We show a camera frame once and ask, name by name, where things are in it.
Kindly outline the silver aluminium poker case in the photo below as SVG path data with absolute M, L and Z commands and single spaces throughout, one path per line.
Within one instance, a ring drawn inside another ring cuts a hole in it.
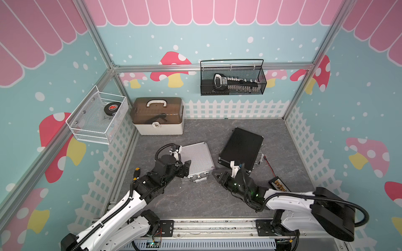
M 182 182 L 198 183 L 205 181 L 215 169 L 206 142 L 183 146 L 181 149 L 181 160 L 183 163 L 191 161 L 189 174 L 182 178 Z

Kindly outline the black poker case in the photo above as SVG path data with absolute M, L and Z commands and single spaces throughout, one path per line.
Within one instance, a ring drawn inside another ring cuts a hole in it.
M 218 163 L 230 168 L 230 162 L 245 164 L 248 175 L 254 170 L 255 161 L 264 137 L 245 129 L 235 127 L 218 157 Z

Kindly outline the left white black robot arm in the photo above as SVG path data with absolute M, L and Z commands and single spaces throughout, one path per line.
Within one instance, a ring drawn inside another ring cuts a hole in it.
M 191 161 L 163 155 L 155 167 L 142 177 L 133 180 L 123 199 L 108 213 L 81 233 L 68 234 L 61 241 L 63 251 L 117 250 L 136 237 L 154 236 L 160 227 L 159 217 L 145 210 L 153 199 L 164 193 L 175 177 L 189 175 Z

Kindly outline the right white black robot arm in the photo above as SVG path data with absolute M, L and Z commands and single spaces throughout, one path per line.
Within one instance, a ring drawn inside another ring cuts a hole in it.
M 215 170 L 212 176 L 255 212 L 274 210 L 271 225 L 278 234 L 300 230 L 326 231 L 334 238 L 352 242 L 355 229 L 366 225 L 370 219 L 363 207 L 345 201 L 323 187 L 301 193 L 262 187 L 256 185 L 243 169 Z

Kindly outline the socket wrench set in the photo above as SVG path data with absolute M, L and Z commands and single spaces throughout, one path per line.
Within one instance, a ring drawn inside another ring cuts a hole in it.
M 255 94 L 261 92 L 261 86 L 256 81 L 248 82 L 245 78 L 228 77 L 215 74 L 213 77 L 214 91 L 225 91 L 230 93 Z

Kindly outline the yellow black screwdriver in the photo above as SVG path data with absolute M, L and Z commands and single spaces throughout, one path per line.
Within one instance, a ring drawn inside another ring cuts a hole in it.
M 141 173 L 141 170 L 140 170 L 140 168 L 137 167 L 133 173 L 133 181 L 136 181 L 139 179 L 140 173 Z

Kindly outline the black yellow battery charger board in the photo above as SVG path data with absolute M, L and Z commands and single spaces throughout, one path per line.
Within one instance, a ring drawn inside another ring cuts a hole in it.
M 281 191 L 281 192 L 291 192 L 289 188 L 284 184 L 284 182 L 278 177 L 275 176 L 271 180 L 269 180 L 269 185 L 272 189 Z

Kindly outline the white box lock latch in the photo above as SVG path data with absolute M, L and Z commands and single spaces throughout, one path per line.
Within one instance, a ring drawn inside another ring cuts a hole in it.
M 153 122 L 153 123 L 152 123 L 152 126 L 153 126 L 154 128 L 159 128 L 159 127 L 161 127 L 161 124 L 160 124 L 159 122 Z

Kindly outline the white storage box brown lid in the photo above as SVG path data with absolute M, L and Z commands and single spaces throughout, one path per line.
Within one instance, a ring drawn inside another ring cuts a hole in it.
M 154 104 L 146 107 L 148 101 L 164 99 L 167 106 Z M 132 122 L 142 136 L 174 136 L 184 131 L 184 103 L 178 97 L 141 97 L 137 98 L 130 112 Z M 161 127 L 154 128 L 153 122 Z

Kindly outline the black red tape roll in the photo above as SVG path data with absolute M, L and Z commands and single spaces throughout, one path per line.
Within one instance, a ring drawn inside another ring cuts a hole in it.
M 104 107 L 104 113 L 108 116 L 115 116 L 120 107 L 121 102 L 118 101 L 107 103 Z

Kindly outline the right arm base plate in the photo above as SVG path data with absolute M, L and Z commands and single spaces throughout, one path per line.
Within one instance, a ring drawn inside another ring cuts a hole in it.
M 256 230 L 259 237 L 263 236 L 294 236 L 293 231 L 287 230 L 279 223 L 272 223 L 270 219 L 259 219 L 255 221 Z

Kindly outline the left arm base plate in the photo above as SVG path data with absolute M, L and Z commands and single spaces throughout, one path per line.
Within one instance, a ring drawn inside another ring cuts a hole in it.
M 150 227 L 147 236 L 172 237 L 173 229 L 174 229 L 173 220 L 161 220 L 156 222 Z

